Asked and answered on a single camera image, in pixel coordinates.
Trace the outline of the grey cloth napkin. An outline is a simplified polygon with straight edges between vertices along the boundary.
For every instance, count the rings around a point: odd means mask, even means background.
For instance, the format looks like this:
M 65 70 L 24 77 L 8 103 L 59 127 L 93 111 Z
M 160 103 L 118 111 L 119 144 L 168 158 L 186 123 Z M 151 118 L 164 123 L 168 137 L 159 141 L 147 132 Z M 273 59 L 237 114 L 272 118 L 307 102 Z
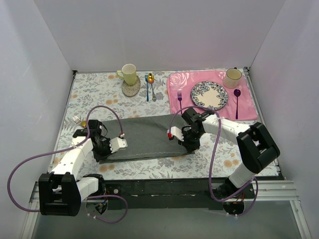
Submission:
M 128 146 L 109 156 L 93 154 L 97 162 L 132 161 L 141 159 L 167 158 L 192 154 L 178 144 L 177 139 L 169 140 L 167 130 L 174 119 L 173 125 L 182 128 L 186 122 L 181 115 L 121 119 Z

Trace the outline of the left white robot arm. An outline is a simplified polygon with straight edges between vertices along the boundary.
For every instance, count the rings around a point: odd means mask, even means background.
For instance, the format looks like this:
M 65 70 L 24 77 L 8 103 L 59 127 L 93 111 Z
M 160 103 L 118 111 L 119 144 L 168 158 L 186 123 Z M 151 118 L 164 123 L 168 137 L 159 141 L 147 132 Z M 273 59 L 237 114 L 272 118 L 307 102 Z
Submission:
M 88 154 L 110 153 L 109 139 L 102 138 L 106 127 L 92 119 L 87 129 L 78 129 L 73 134 L 71 150 L 66 152 L 59 164 L 49 173 L 42 174 L 38 181 L 39 204 L 42 215 L 76 216 L 84 199 L 105 196 L 104 178 L 100 174 L 88 174 L 77 180 L 80 167 Z

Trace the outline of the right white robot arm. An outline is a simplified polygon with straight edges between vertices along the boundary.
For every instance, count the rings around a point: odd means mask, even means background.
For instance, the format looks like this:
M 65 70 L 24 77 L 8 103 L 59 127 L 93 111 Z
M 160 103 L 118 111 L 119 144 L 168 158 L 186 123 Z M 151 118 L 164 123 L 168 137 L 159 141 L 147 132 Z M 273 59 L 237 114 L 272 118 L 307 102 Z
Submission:
M 200 148 L 200 139 L 205 133 L 238 145 L 241 164 L 216 189 L 209 185 L 211 197 L 218 202 L 239 197 L 253 178 L 280 156 L 278 146 L 261 122 L 252 125 L 234 122 L 208 108 L 201 114 L 195 107 L 185 107 L 180 112 L 187 125 L 182 128 L 171 126 L 167 135 L 170 140 L 177 138 L 188 152 Z

